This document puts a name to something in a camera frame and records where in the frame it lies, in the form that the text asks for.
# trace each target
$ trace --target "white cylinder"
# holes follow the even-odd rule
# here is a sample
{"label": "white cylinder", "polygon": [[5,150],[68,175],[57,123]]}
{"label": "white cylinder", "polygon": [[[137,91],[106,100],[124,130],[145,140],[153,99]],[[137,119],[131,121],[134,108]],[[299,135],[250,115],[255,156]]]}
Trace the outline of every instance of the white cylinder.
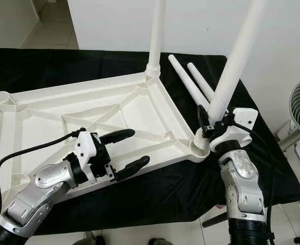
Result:
{"label": "white cylinder", "polygon": [[211,102],[215,92],[212,90],[212,88],[209,86],[207,81],[204,79],[201,73],[196,69],[196,67],[192,62],[187,64],[187,68],[189,68],[189,71],[191,72],[192,76],[196,80],[202,92],[205,94],[207,100]]}
{"label": "white cylinder", "polygon": [[178,62],[178,60],[175,58],[174,55],[168,56],[169,61],[171,62],[172,66],[174,67],[175,71],[181,78],[182,82],[184,83],[185,87],[189,91],[190,95],[192,96],[193,100],[197,105],[203,105],[205,110],[209,108],[209,102],[204,97],[204,95],[201,93],[201,91],[197,88],[197,86],[194,84],[192,79],[187,75],[186,71],[183,69],[181,64]]}
{"label": "white cylinder", "polygon": [[208,111],[209,121],[220,121],[235,91],[255,41],[259,22],[267,0],[253,0],[232,52],[220,77]]}
{"label": "white cylinder", "polygon": [[160,53],[165,26],[166,0],[155,0],[155,10],[152,23],[149,62],[146,65],[146,74],[158,77],[160,74]]}

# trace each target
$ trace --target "tiled floor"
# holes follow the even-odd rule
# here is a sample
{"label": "tiled floor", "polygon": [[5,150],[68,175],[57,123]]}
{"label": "tiled floor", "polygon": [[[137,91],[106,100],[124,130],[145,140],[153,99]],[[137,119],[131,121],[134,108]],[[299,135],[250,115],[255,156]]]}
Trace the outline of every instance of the tiled floor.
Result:
{"label": "tiled floor", "polygon": [[22,48],[53,48],[78,50],[67,0],[47,3],[40,11],[37,24]]}
{"label": "tiled floor", "polygon": [[[175,245],[217,245],[228,244],[228,222],[202,228],[201,222],[225,212],[226,209],[212,208],[193,222],[159,224],[152,226],[127,227],[94,232],[102,235],[108,245],[147,245],[153,237],[163,237]],[[275,244],[291,245],[296,236],[300,236],[300,209],[297,203],[276,205],[272,209],[271,227],[275,234]],[[28,245],[56,244],[68,245],[82,239],[83,233],[70,233],[51,236],[36,236]]]}

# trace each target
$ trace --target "black table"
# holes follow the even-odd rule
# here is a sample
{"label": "black table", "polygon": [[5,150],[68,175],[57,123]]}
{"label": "black table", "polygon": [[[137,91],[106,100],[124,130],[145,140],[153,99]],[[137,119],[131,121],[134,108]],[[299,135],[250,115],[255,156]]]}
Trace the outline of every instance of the black table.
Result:
{"label": "black table", "polygon": [[[196,105],[167,59],[161,56],[161,81],[193,132],[198,128]],[[176,55],[186,67],[193,62],[214,88],[226,63],[224,56]],[[145,70],[148,53],[75,50],[0,49],[0,90],[9,93]],[[258,109],[239,82],[230,107]],[[274,204],[300,200],[300,185],[274,136],[259,115],[254,130],[278,162]],[[246,147],[258,168],[265,203],[270,162],[255,138]],[[109,229],[193,221],[215,204],[224,204],[224,184],[214,154],[202,163],[183,161],[55,205],[37,234]]]}

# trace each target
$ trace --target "black cable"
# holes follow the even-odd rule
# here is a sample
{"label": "black cable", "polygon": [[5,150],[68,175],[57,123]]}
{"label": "black cable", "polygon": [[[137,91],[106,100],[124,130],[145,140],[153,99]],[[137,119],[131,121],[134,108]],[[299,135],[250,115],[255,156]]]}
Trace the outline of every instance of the black cable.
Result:
{"label": "black cable", "polygon": [[243,129],[247,132],[249,132],[250,134],[256,136],[264,145],[264,147],[266,148],[266,151],[268,152],[268,157],[271,160],[271,180],[270,180],[270,192],[269,192],[269,205],[268,205],[268,209],[267,209],[267,231],[269,233],[269,242],[270,245],[274,245],[274,237],[272,236],[272,232],[271,232],[271,209],[272,209],[272,201],[273,201],[273,189],[274,189],[274,159],[272,156],[272,153],[268,147],[268,145],[266,144],[266,142],[260,137],[260,135],[258,135],[256,132],[254,132],[251,129],[248,129],[240,124],[237,123],[233,123],[234,126],[237,126],[240,129]]}
{"label": "black cable", "polygon": [[[42,148],[46,148],[48,146],[51,146],[51,145],[54,145],[54,144],[57,144],[59,142],[62,142],[66,139],[68,139],[69,137],[77,137],[77,135],[79,135],[79,130],[78,131],[75,131],[75,132],[72,132],[70,134],[67,134],[59,139],[56,139],[54,141],[51,141],[49,143],[46,143],[46,144],[41,144],[41,145],[37,145],[37,146],[34,146],[34,147],[31,147],[31,148],[28,148],[28,149],[25,149],[25,150],[22,150],[22,151],[19,151],[19,152],[15,152],[15,153],[12,153],[12,154],[9,154],[7,156],[5,156],[4,158],[2,158],[0,160],[0,169],[1,169],[1,166],[2,164],[7,161],[8,159],[11,159],[13,157],[17,157],[17,156],[20,156],[20,155],[23,155],[25,153],[28,153],[28,152],[33,152],[33,151],[36,151],[36,150],[39,150],[39,149],[42,149]],[[0,185],[0,214],[2,212],[2,191],[1,191],[1,185]]]}

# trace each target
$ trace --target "black tablecloth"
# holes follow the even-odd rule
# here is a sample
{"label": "black tablecloth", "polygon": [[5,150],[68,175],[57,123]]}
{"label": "black tablecloth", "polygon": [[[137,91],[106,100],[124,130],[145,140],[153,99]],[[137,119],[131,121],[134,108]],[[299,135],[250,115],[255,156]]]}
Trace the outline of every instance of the black tablecloth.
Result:
{"label": "black tablecloth", "polygon": [[[193,132],[199,128],[196,105],[170,65],[161,56],[161,81]],[[186,67],[193,62],[215,87],[226,63],[224,56],[176,55]],[[9,93],[132,74],[145,70],[148,53],[73,50],[0,49],[0,90]],[[231,107],[257,109],[239,82]],[[274,203],[300,199],[300,186],[261,116],[254,130],[261,135],[276,165]],[[260,187],[269,194],[270,163],[262,144],[246,147],[260,174]],[[183,161],[55,205],[37,234],[64,233],[193,221],[215,204],[224,204],[224,185],[217,157],[202,163]]]}

